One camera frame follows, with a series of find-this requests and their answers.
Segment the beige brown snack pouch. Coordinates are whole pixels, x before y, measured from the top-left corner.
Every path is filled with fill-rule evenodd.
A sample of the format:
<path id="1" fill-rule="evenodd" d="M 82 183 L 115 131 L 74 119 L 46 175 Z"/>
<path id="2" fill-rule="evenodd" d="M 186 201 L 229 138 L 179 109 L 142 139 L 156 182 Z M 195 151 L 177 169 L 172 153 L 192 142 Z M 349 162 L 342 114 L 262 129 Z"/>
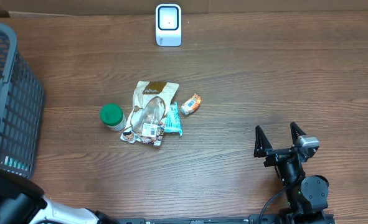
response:
<path id="1" fill-rule="evenodd" d="M 171 82 L 139 81 L 133 93 L 133 108 L 120 139 L 160 146 L 171 100 L 179 85 Z"/>

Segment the orange snack packet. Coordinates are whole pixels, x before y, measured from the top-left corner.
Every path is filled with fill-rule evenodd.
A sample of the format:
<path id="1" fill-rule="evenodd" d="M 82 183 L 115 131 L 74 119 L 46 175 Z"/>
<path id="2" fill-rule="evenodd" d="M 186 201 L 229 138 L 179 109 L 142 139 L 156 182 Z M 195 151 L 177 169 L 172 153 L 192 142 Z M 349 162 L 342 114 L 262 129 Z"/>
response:
<path id="1" fill-rule="evenodd" d="M 183 115 L 190 115 L 194 113 L 199 108 L 201 101 L 202 98 L 195 93 L 181 106 L 181 113 Z"/>

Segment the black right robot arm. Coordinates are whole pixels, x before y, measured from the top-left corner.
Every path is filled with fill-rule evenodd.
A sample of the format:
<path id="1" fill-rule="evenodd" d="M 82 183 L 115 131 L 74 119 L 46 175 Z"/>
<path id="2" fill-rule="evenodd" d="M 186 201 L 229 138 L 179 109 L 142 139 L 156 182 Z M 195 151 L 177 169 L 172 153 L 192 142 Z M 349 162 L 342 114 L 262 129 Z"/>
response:
<path id="1" fill-rule="evenodd" d="M 295 122 L 290 123 L 292 145 L 274 149 L 260 126 L 255 128 L 253 156 L 264 158 L 265 167 L 273 167 L 283 184 L 283 190 L 272 196 L 263 206 L 257 223 L 334 223 L 333 215 L 326 215 L 328 208 L 329 182 L 321 175 L 306 176 L 303 163 L 312 158 L 319 149 L 317 137 L 306 134 Z M 288 207 L 272 218 L 265 216 L 268 206 L 285 194 Z"/>

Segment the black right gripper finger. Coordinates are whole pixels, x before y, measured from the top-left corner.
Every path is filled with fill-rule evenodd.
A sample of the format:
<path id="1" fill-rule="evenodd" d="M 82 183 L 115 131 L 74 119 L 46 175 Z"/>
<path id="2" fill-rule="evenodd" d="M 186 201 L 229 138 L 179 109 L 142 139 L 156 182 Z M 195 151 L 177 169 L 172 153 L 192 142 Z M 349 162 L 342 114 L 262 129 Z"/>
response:
<path id="1" fill-rule="evenodd" d="M 290 123 L 292 143 L 295 144 L 300 136 L 304 136 L 306 133 L 295 123 Z"/>
<path id="2" fill-rule="evenodd" d="M 255 127 L 254 157 L 266 157 L 273 148 L 260 126 Z"/>

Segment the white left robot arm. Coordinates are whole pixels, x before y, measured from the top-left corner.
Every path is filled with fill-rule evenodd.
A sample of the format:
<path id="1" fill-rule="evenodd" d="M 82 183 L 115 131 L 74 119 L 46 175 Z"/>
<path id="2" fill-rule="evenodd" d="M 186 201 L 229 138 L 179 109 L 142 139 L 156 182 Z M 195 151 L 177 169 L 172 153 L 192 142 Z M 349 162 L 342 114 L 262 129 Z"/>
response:
<path id="1" fill-rule="evenodd" d="M 0 169 L 0 223 L 117 223 L 102 212 L 53 202 L 31 180 Z"/>

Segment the teal snack packet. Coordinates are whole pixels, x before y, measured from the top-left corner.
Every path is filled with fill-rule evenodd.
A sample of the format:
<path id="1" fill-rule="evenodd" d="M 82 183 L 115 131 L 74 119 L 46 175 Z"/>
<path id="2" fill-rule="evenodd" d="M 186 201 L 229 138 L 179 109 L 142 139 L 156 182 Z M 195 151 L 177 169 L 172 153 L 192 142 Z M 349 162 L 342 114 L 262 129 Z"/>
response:
<path id="1" fill-rule="evenodd" d="M 179 117 L 178 105 L 176 102 L 169 106 L 169 111 L 167 112 L 165 120 L 165 133 L 178 133 L 181 137 L 183 134 L 181 119 Z"/>

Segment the green lid white jar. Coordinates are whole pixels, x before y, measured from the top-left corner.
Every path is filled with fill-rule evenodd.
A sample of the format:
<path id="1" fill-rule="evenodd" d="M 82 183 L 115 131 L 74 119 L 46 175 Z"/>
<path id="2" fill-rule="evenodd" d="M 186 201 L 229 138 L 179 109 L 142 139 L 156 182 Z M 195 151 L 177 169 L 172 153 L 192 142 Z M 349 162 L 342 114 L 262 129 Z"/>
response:
<path id="1" fill-rule="evenodd" d="M 107 104 L 100 111 L 100 119 L 112 131 L 121 131 L 126 127 L 126 117 L 116 104 Z"/>

